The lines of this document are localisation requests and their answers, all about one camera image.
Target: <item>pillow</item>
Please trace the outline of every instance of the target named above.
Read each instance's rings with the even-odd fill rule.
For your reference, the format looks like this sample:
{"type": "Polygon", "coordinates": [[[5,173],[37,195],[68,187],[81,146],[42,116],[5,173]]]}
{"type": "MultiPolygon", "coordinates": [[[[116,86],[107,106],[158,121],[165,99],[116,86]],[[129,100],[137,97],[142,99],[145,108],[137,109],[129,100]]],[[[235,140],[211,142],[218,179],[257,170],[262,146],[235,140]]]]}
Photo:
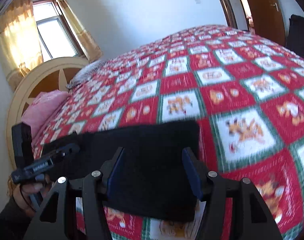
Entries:
{"type": "Polygon", "coordinates": [[[66,91],[54,90],[49,93],[41,92],[34,99],[21,118],[23,123],[31,127],[32,140],[68,95],[66,91]]]}
{"type": "Polygon", "coordinates": [[[72,89],[73,87],[76,87],[77,85],[87,81],[88,78],[91,77],[91,74],[103,67],[108,61],[105,60],[97,60],[94,61],[84,68],[82,68],[76,75],[71,79],[70,83],[66,85],[67,89],[72,89]]]}

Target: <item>yellow curtain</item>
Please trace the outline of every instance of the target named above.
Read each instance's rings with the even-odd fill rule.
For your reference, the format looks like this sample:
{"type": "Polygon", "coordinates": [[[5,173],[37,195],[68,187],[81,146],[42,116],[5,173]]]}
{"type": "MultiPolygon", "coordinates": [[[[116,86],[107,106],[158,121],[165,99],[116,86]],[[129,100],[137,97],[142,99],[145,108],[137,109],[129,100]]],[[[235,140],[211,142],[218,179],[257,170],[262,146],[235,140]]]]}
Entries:
{"type": "Polygon", "coordinates": [[[13,91],[43,63],[32,0],[13,0],[0,17],[0,59],[13,91]]]}
{"type": "Polygon", "coordinates": [[[79,19],[71,10],[67,0],[56,0],[62,10],[65,19],[68,21],[79,45],[89,62],[93,62],[102,57],[103,53],[91,34],[83,27],[79,19]]]}

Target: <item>person's arm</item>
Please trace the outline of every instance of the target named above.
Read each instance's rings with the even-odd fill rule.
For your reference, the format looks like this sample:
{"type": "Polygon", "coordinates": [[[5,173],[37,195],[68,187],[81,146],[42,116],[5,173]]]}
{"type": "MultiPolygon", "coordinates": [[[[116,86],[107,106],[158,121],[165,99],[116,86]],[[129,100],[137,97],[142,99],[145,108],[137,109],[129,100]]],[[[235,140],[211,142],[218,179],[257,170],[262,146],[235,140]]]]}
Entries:
{"type": "Polygon", "coordinates": [[[13,196],[0,213],[0,239],[22,239],[29,224],[31,218],[34,216],[34,211],[29,205],[31,200],[28,197],[30,194],[41,192],[43,197],[48,193],[51,188],[51,184],[47,184],[43,187],[42,183],[28,184],[21,187],[22,194],[20,192],[20,186],[17,186],[13,191],[13,196]]]}

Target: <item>quilt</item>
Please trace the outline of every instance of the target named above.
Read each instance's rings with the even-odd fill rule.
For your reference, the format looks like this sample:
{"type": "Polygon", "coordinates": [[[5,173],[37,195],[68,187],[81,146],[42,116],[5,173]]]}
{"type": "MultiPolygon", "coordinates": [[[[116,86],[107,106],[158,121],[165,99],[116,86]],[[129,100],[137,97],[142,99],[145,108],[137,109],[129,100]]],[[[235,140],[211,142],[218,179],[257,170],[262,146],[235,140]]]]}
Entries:
{"type": "MultiPolygon", "coordinates": [[[[195,119],[200,156],[224,177],[250,178],[284,239],[304,225],[304,59],[257,35],[222,25],[186,29],[108,63],[74,88],[34,148],[73,131],[195,119]]],[[[194,239],[191,223],[105,208],[113,239],[194,239]]],[[[77,201],[82,225],[82,199],[77,201]]],[[[231,202],[222,239],[228,239],[231,202]]]]}

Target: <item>bed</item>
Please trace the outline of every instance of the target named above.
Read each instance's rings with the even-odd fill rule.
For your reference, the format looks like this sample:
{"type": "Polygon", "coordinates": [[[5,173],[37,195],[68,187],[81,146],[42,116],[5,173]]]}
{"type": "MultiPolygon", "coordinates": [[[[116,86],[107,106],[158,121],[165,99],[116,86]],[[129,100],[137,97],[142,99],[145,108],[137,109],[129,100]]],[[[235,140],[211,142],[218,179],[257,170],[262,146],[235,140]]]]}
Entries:
{"type": "MultiPolygon", "coordinates": [[[[86,65],[81,59],[57,60],[61,65],[69,61],[73,68],[86,65]]],[[[56,71],[61,68],[55,65],[56,71]]],[[[12,161],[10,128],[37,95],[31,91],[53,75],[39,69],[31,73],[40,71],[42,78],[38,74],[28,79],[30,73],[10,106],[7,140],[12,161]]],[[[67,81],[63,70],[58,71],[58,88],[63,89],[67,81]]],[[[211,170],[230,179],[249,177],[283,238],[299,234],[304,225],[304,59],[245,31],[222,25],[190,28],[109,60],[71,90],[38,139],[34,156],[41,156],[44,144],[73,131],[178,119],[199,123],[200,158],[211,170]]],[[[78,224],[84,231],[79,201],[78,224]]],[[[187,224],[110,208],[105,212],[114,239],[194,239],[204,205],[198,203],[194,221],[187,224]]],[[[222,239],[228,239],[230,219],[227,201],[222,239]]]]}

